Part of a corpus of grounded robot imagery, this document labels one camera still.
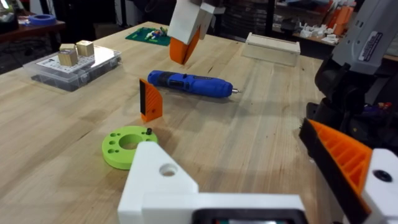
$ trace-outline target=green 3d printed ring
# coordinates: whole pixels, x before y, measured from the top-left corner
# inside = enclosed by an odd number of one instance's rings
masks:
[[[102,154],[110,166],[128,170],[136,153],[136,147],[142,141],[157,143],[157,137],[151,128],[141,126],[122,127],[105,137],[102,142]]]

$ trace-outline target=hole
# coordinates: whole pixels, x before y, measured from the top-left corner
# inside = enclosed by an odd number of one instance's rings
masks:
[[[119,145],[123,149],[136,149],[138,143],[142,142],[142,137],[137,134],[128,134],[119,140]]]
[[[173,164],[164,164],[160,167],[159,172],[165,177],[171,177],[177,173],[177,166]]]

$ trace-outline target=orange object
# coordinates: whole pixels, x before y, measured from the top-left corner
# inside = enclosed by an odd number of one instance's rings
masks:
[[[148,122],[163,115],[163,98],[149,82],[139,79],[141,118]]]
[[[192,40],[189,45],[184,44],[183,42],[171,38],[170,40],[170,58],[181,65],[185,65],[187,60],[191,57],[193,49],[197,46],[200,36],[200,27],[198,28],[195,35],[192,37]]]
[[[308,120],[315,131],[318,139],[329,152],[339,170],[354,190],[363,205],[367,208],[361,198],[369,163],[372,156],[372,149],[359,141],[316,121]]]
[[[353,7],[349,6],[343,6],[341,8],[340,13],[338,14],[337,20],[336,20],[336,29],[335,29],[335,34],[336,35],[341,35],[344,32],[344,29],[346,28],[346,25],[354,11]]]

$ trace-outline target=black bolt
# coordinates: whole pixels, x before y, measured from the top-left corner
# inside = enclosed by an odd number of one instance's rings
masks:
[[[147,135],[151,135],[152,134],[152,128],[148,128],[146,134]]]
[[[384,170],[374,170],[373,175],[384,182],[392,182],[392,177]]]

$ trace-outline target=clear plastic organizer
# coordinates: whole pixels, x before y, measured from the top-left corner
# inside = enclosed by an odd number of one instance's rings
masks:
[[[94,46],[94,55],[78,56],[78,63],[72,67],[60,65],[58,53],[27,63],[24,68],[31,79],[66,91],[75,91],[94,79],[116,68],[121,53],[105,47]]]

